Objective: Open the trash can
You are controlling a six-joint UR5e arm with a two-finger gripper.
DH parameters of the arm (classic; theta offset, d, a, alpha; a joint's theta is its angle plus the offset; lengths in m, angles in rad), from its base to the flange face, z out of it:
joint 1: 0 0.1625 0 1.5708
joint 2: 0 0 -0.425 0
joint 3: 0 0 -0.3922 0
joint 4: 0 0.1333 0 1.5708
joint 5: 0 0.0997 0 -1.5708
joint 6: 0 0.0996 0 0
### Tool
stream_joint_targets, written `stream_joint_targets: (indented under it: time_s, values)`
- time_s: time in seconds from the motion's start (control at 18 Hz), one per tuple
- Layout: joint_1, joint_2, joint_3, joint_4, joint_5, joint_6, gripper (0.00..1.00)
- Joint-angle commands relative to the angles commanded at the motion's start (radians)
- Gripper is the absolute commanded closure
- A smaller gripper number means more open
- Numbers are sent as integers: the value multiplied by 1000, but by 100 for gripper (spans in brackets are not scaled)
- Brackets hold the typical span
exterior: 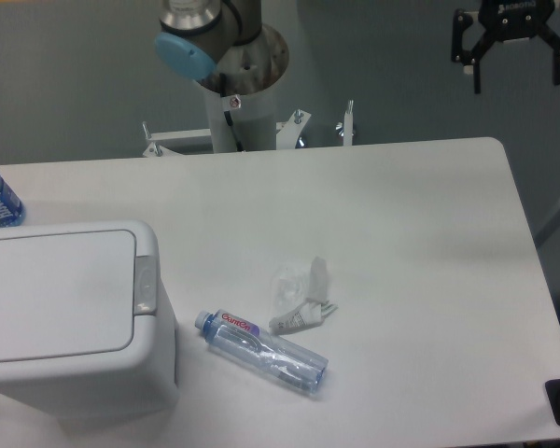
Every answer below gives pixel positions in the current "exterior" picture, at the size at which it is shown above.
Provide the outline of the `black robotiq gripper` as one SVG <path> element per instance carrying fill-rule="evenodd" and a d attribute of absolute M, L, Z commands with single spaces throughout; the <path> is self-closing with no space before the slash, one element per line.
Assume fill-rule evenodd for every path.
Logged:
<path fill-rule="evenodd" d="M 538 36 L 553 51 L 553 84 L 560 85 L 560 35 L 549 25 L 560 1 L 483 0 L 477 11 L 455 10 L 452 19 L 451 61 L 461 63 L 473 76 L 475 94 L 482 92 L 481 60 L 496 42 L 531 39 Z M 483 34 L 471 48 L 464 47 L 464 34 L 475 23 Z"/>

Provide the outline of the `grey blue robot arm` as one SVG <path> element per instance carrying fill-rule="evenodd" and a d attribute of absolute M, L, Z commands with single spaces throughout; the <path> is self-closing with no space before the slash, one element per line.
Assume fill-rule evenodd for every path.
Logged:
<path fill-rule="evenodd" d="M 284 38 L 263 23 L 259 1 L 164 1 L 159 58 L 177 75 L 219 96 L 269 89 L 286 72 Z M 560 1 L 483 1 L 453 15 L 450 59 L 481 92 L 481 60 L 496 43 L 540 38 L 553 52 L 553 84 L 560 85 Z"/>

